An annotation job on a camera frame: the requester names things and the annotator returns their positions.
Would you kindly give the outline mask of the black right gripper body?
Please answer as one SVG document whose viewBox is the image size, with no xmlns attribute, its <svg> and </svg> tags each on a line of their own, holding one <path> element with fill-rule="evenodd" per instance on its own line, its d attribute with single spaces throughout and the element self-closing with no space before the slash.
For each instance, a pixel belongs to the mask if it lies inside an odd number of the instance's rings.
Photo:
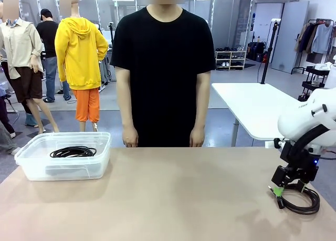
<svg viewBox="0 0 336 241">
<path fill-rule="evenodd" d="M 319 155 L 313 154 L 305 148 L 299 150 L 296 154 L 293 153 L 293 150 L 294 144 L 286 141 L 280 155 L 280 158 L 288 163 L 285 167 L 285 181 L 314 181 L 318 171 Z"/>
</svg>

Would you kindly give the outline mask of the person's left hand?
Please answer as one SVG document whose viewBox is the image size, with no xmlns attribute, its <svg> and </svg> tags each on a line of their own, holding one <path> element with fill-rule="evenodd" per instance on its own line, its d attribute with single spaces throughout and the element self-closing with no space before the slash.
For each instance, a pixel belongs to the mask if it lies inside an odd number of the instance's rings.
<svg viewBox="0 0 336 241">
<path fill-rule="evenodd" d="M 205 140 L 205 129 L 194 127 L 190 134 L 190 147 L 202 147 Z"/>
</svg>

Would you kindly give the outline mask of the person's right hand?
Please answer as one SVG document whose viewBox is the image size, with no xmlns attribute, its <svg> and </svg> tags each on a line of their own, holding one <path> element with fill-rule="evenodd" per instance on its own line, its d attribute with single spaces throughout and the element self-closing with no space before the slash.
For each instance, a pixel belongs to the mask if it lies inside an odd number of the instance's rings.
<svg viewBox="0 0 336 241">
<path fill-rule="evenodd" d="M 134 127 L 124 128 L 122 139 L 127 148 L 136 148 L 138 146 L 138 133 Z"/>
</svg>

